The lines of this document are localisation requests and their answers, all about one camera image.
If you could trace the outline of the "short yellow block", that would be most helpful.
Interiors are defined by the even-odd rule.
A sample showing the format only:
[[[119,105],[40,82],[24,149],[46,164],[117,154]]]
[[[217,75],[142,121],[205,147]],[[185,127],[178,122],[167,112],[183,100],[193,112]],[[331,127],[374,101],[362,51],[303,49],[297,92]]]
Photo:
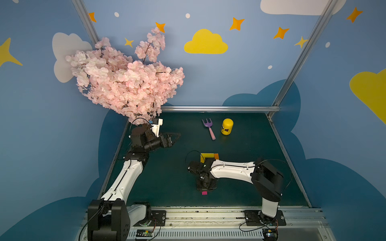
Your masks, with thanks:
[[[206,158],[215,158],[214,153],[201,153],[201,158],[206,159]]]

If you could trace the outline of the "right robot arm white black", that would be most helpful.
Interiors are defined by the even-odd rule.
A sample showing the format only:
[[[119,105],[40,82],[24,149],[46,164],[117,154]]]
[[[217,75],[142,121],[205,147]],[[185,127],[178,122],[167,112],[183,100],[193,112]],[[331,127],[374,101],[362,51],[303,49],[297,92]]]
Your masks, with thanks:
[[[192,161],[188,171],[196,176],[199,191],[216,189],[218,179],[228,178],[245,181],[254,185],[262,197],[259,222],[272,224],[278,211],[278,204],[284,190],[284,176],[267,160],[256,162],[226,162],[208,158],[203,163]]]

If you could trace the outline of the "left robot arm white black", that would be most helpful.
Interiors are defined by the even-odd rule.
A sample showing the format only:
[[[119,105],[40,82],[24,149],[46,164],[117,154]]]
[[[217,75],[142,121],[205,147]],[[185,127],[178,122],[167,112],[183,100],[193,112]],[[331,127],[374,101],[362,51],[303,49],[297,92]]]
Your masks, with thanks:
[[[159,124],[143,124],[131,132],[130,149],[123,167],[102,197],[91,201],[80,238],[88,241],[125,241],[134,225],[144,228],[162,228],[165,225],[165,211],[155,214],[147,202],[138,202],[130,207],[126,204],[148,162],[149,153],[158,148],[172,147],[181,136],[179,133],[161,133],[159,129]]]

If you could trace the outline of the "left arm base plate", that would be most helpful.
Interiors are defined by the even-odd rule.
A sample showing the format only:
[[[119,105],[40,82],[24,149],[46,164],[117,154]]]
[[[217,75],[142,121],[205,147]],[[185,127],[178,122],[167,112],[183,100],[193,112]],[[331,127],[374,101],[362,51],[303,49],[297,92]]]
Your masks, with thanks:
[[[166,222],[165,210],[152,210],[151,214],[147,214],[145,219],[134,224],[134,227],[164,227]]]

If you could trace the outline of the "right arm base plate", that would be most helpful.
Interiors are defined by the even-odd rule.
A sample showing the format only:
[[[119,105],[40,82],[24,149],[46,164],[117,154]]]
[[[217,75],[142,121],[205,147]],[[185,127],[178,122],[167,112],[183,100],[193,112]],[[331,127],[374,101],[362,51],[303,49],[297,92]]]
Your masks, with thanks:
[[[286,226],[286,220],[281,210],[276,212],[274,218],[264,215],[261,210],[245,210],[244,214],[247,226]]]

